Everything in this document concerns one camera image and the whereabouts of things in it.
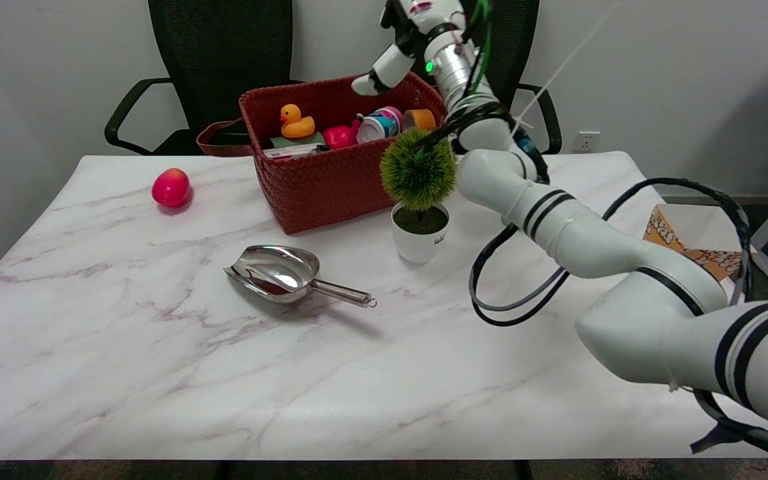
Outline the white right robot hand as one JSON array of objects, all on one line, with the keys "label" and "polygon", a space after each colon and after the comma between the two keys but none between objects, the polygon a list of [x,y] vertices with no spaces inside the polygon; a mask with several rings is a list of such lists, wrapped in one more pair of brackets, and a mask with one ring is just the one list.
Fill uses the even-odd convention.
[{"label": "white right robot hand", "polygon": [[382,95],[402,82],[418,60],[435,79],[445,99],[465,93],[475,48],[464,39],[467,18],[460,1],[387,1],[384,29],[401,31],[371,70],[351,82],[359,95]]}]

